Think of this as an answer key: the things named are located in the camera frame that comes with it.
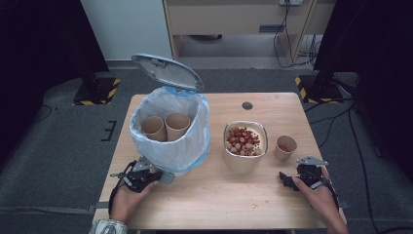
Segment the brown paper cup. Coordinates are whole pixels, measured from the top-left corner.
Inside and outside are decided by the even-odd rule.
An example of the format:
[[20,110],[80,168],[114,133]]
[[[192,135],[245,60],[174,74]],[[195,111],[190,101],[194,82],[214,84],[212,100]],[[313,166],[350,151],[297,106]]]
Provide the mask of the brown paper cup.
[[276,158],[284,162],[297,149],[297,143],[291,136],[280,136],[277,139],[276,150],[274,155]]
[[148,138],[157,141],[167,141],[167,131],[162,118],[151,116],[145,119],[140,127]]
[[185,114],[173,113],[165,119],[168,141],[175,141],[185,135],[191,120]]

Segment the white bowl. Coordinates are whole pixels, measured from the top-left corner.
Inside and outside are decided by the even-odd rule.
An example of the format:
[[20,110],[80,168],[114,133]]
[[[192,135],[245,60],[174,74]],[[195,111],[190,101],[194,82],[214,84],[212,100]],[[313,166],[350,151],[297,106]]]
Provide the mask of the white bowl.
[[[259,143],[254,144],[253,148],[259,147],[261,153],[258,155],[244,156],[232,153],[231,150],[227,149],[227,136],[231,129],[233,128],[246,128],[249,131],[253,132],[254,136],[257,136],[260,140]],[[248,175],[252,173],[258,166],[259,161],[267,153],[268,149],[268,139],[267,133],[264,127],[255,122],[248,121],[235,121],[229,123],[225,127],[224,136],[223,136],[223,146],[224,146],[224,162],[227,167],[237,175]]]

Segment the trash can lid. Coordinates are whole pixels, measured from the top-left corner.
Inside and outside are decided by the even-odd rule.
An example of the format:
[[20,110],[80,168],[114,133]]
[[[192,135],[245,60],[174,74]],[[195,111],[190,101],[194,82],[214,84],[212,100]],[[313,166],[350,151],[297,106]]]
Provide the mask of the trash can lid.
[[203,81],[194,70],[173,59],[136,54],[131,60],[152,79],[166,85],[196,92],[204,89]]

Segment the sleeve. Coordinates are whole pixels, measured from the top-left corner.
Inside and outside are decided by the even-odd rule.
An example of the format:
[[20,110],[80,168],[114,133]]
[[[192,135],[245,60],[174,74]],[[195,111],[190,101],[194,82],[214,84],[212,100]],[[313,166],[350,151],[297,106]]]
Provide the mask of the sleeve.
[[127,234],[128,227],[114,219],[99,219],[94,222],[89,234]]

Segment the gray carpet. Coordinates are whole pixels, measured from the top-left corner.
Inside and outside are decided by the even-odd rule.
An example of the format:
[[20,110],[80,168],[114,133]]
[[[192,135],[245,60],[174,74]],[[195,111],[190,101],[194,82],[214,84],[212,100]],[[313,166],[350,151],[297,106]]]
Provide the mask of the gray carpet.
[[[205,83],[203,93],[293,92],[294,78],[308,70],[224,69],[197,70]],[[0,213],[2,233],[87,233],[93,213],[89,205],[99,198],[113,152],[125,120],[131,97],[148,94],[162,85],[136,69],[112,70],[121,79],[108,105],[77,106],[72,99],[81,84],[75,79],[50,89],[45,106],[21,141],[8,167],[0,175],[0,208],[58,207],[83,214],[43,212]],[[310,122],[345,111],[352,100],[323,104],[307,111]],[[314,104],[303,103],[304,109]],[[379,230],[397,226],[413,227],[413,186],[391,159],[378,158],[368,132],[351,111],[357,139],[368,176],[369,197]],[[116,127],[111,140],[108,132]],[[345,209],[351,233],[375,233],[367,209],[362,163],[347,113],[335,119],[312,124],[325,160],[330,163],[336,191],[351,207]],[[297,230],[297,233],[325,233],[323,230]]]

